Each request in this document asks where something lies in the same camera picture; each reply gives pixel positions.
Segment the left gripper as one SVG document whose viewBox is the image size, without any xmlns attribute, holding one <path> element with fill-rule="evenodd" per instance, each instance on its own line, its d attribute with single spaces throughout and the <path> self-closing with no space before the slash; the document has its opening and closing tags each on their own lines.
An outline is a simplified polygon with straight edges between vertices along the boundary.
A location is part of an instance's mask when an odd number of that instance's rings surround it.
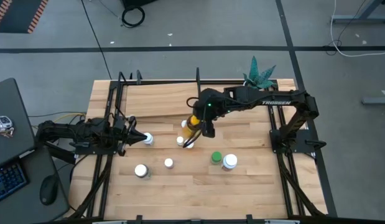
<svg viewBox="0 0 385 224">
<path fill-rule="evenodd" d="M 126 153 L 124 148 L 126 139 L 128 145 L 133 145 L 146 139 L 146 135 L 137 131 L 133 126 L 135 121 L 135 116 L 123 116 L 116 120 L 116 136 L 118 138 L 117 152 L 119 156 L 124 156 Z"/>
</svg>

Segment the amber bottle yellow cap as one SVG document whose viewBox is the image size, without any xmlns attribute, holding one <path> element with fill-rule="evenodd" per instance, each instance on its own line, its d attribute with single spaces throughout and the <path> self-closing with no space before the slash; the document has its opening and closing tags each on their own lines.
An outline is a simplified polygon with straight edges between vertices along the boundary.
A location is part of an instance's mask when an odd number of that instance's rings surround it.
<svg viewBox="0 0 385 224">
<path fill-rule="evenodd" d="M 182 128 L 183 129 L 183 134 L 186 138 L 189 138 L 190 135 L 194 132 L 200 129 L 200 120 L 194 116 L 191 115 L 187 119 L 187 128 Z"/>
</svg>

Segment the clear bottle green label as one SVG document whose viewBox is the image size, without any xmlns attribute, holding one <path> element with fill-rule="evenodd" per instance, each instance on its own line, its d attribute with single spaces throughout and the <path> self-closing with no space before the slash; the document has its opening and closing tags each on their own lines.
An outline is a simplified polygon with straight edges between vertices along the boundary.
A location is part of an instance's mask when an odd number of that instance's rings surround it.
<svg viewBox="0 0 385 224">
<path fill-rule="evenodd" d="M 135 175 L 140 179 L 150 179 L 151 170 L 145 164 L 138 164 L 134 169 Z"/>
</svg>

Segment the large bottle white cap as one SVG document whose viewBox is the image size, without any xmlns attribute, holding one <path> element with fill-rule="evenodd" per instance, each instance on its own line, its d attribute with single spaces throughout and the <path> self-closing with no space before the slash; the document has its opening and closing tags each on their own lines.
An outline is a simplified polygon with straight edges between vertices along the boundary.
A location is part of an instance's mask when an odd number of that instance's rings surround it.
<svg viewBox="0 0 385 224">
<path fill-rule="evenodd" d="M 227 154 L 223 158 L 223 162 L 222 162 L 222 167 L 221 168 L 223 170 L 225 170 L 225 171 L 231 171 L 231 170 L 233 170 L 237 166 L 237 163 L 238 163 L 238 158 L 236 157 L 236 155 L 234 155 L 234 154 Z"/>
</svg>

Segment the green potted plant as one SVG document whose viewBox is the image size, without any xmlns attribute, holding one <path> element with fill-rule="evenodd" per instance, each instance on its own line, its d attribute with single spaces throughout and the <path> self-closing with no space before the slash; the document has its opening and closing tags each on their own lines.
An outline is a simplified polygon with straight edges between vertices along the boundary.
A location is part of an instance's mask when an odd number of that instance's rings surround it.
<svg viewBox="0 0 385 224">
<path fill-rule="evenodd" d="M 269 78 L 274 72 L 276 65 L 271 68 L 265 69 L 260 72 L 258 68 L 257 59 L 252 57 L 249 74 L 243 74 L 244 82 L 248 83 L 248 86 L 255 89 L 265 89 L 270 87 L 276 87 L 277 84 L 271 81 Z"/>
</svg>

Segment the black computer mouse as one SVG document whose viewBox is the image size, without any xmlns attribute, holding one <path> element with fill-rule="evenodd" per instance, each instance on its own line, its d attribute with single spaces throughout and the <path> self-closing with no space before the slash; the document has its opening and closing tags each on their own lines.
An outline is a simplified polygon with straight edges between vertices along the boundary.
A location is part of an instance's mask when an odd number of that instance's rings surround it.
<svg viewBox="0 0 385 224">
<path fill-rule="evenodd" d="M 43 205 L 51 205 L 57 198 L 59 179 L 56 175 L 48 175 L 42 181 L 39 191 L 40 202 Z"/>
</svg>

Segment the dark side desk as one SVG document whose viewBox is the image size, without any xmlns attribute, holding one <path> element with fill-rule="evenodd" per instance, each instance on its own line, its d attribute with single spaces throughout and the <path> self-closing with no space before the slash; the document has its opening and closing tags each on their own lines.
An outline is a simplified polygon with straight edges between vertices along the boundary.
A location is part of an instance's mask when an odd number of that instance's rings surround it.
<svg viewBox="0 0 385 224">
<path fill-rule="evenodd" d="M 39 191 L 48 175 L 58 175 L 48 150 L 40 149 L 19 159 L 28 178 L 28 184 L 0 201 L 0 224 L 31 224 L 60 218 L 69 210 L 62 183 L 58 184 L 57 198 L 51 205 L 40 202 Z"/>
</svg>

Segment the car key fob with keys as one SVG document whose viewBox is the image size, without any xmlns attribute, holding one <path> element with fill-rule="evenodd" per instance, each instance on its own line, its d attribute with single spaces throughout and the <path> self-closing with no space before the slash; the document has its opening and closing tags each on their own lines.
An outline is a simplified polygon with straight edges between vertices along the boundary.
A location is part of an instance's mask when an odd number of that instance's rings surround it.
<svg viewBox="0 0 385 224">
<path fill-rule="evenodd" d="M 0 135 L 12 138 L 14 127 L 11 119 L 7 116 L 0 116 Z"/>
</svg>

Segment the black equipment base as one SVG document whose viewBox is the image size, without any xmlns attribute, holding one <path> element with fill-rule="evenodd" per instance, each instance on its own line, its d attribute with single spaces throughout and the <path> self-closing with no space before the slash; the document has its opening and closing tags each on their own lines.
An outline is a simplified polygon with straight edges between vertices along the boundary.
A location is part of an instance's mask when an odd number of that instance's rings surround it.
<svg viewBox="0 0 385 224">
<path fill-rule="evenodd" d="M 156 0 L 120 0 L 124 7 L 129 6 L 145 6 L 147 4 L 150 4 Z"/>
</svg>

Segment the blue backlit keyboard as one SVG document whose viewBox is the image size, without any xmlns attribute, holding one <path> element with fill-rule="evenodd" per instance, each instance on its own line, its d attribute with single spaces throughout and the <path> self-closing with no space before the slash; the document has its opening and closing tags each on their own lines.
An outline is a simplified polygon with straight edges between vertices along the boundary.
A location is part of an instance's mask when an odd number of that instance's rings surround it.
<svg viewBox="0 0 385 224">
<path fill-rule="evenodd" d="M 0 201 L 28 184 L 20 161 L 14 160 L 0 167 Z"/>
</svg>

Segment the black mat orange striped edge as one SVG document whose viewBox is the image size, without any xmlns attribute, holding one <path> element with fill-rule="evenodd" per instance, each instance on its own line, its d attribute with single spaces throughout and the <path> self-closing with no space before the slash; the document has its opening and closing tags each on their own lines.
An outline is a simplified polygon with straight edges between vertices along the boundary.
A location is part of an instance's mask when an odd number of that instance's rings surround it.
<svg viewBox="0 0 385 224">
<path fill-rule="evenodd" d="M 49 0 L 0 0 L 0 33 L 31 34 Z"/>
</svg>

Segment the grey floor foot bar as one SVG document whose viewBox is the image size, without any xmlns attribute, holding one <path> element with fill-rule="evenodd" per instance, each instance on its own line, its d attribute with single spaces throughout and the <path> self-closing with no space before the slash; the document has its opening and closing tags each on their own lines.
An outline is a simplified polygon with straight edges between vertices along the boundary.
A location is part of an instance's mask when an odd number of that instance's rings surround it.
<svg viewBox="0 0 385 224">
<path fill-rule="evenodd" d="M 363 97 L 361 102 L 364 105 L 385 105 L 385 96 L 383 96 L 383 97 Z"/>
</svg>

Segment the grey desk leg foot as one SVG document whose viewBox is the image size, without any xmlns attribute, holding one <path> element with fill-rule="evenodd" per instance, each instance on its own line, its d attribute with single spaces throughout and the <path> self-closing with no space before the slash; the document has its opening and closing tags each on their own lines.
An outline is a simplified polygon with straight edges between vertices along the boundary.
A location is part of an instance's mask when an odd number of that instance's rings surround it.
<svg viewBox="0 0 385 224">
<path fill-rule="evenodd" d="M 369 3 L 359 7 L 356 14 L 352 15 L 336 15 L 336 0 L 334 10 L 330 22 L 332 23 L 348 23 L 348 22 L 377 22 L 385 24 L 385 16 L 372 16 L 372 13 L 378 6 L 385 6 L 385 0 L 370 0 Z"/>
</svg>

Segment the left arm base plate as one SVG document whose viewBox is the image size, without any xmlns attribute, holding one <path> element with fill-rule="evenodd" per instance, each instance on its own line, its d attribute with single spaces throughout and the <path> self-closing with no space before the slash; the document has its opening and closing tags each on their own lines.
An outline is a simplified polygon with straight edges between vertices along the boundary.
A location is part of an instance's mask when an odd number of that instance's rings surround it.
<svg viewBox="0 0 385 224">
<path fill-rule="evenodd" d="M 118 140 L 112 134 L 93 131 L 89 135 L 77 139 L 77 142 L 73 142 L 73 147 L 77 154 L 115 154 Z"/>
</svg>

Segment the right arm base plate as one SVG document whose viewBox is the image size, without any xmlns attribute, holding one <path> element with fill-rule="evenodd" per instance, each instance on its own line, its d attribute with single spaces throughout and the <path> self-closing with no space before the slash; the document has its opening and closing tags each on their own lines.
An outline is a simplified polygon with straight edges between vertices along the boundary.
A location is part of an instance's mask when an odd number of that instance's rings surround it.
<svg viewBox="0 0 385 224">
<path fill-rule="evenodd" d="M 280 131 L 269 131 L 274 153 L 311 153 L 326 146 L 326 142 L 314 140 L 308 129 L 300 129 L 294 138 L 281 139 Z"/>
</svg>

